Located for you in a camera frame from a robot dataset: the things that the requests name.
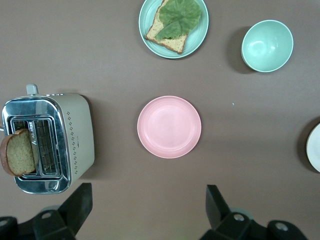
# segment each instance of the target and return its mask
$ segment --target pink plate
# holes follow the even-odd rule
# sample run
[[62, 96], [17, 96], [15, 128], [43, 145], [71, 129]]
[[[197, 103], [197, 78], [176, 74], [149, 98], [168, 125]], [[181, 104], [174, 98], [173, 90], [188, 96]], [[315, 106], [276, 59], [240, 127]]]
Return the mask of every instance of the pink plate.
[[137, 123], [138, 136], [152, 154], [173, 159], [190, 152], [201, 134], [197, 110], [177, 96], [161, 96], [141, 111]]

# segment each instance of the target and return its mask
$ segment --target brown table surface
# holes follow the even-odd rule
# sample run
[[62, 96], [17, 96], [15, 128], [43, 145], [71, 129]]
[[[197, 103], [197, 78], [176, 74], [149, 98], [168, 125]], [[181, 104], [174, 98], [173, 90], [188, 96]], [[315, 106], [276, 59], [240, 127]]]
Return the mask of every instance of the brown table surface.
[[[22, 223], [90, 182], [93, 210], [79, 240], [197, 240], [210, 228], [210, 184], [259, 224], [285, 220], [319, 239], [320, 175], [306, 141], [320, 122], [320, 0], [205, 2], [204, 42], [172, 60], [140, 36], [144, 0], [0, 0], [0, 103], [24, 96], [30, 83], [42, 94], [86, 96], [96, 154], [60, 194], [24, 193], [0, 170], [0, 216]], [[259, 73], [240, 46], [266, 19], [290, 28], [294, 49], [281, 69]], [[143, 107], [165, 95], [188, 100], [202, 122], [197, 146], [176, 159], [149, 153], [136, 130]]]

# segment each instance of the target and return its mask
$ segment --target plate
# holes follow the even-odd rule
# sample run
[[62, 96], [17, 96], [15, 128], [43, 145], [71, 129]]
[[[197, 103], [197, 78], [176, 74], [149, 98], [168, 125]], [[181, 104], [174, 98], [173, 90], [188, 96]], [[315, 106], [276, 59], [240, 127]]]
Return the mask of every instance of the plate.
[[143, 108], [137, 132], [150, 153], [173, 159], [189, 153], [197, 145], [201, 120], [188, 101], [177, 96], [161, 96]]
[[320, 172], [320, 124], [312, 130], [306, 141], [306, 154], [311, 165]]
[[145, 35], [149, 31], [154, 21], [156, 11], [162, 2], [162, 0], [145, 0], [139, 14], [139, 30], [142, 40], [152, 52], [163, 58], [178, 59], [193, 53], [201, 45], [208, 31], [209, 14], [206, 4], [203, 0], [195, 1], [201, 7], [199, 24], [189, 33], [182, 54], [177, 54], [176, 52], [166, 49], [164, 46], [160, 46], [145, 39]]

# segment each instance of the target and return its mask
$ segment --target mint green bowl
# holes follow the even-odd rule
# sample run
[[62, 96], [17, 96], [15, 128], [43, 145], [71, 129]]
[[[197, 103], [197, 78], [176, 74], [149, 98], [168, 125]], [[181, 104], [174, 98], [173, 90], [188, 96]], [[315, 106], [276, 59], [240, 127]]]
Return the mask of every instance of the mint green bowl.
[[289, 28], [276, 20], [253, 25], [243, 38], [241, 55], [244, 62], [258, 72], [272, 72], [290, 58], [294, 38]]

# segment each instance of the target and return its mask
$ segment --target toaster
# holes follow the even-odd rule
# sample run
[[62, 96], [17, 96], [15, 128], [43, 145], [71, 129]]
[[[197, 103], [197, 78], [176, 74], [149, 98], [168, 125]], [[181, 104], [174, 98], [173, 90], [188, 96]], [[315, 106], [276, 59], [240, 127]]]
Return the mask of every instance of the toaster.
[[8, 101], [2, 110], [5, 135], [29, 129], [36, 166], [14, 180], [30, 194], [64, 192], [95, 160], [89, 104], [79, 94], [40, 95], [35, 84], [26, 91], [27, 96]]

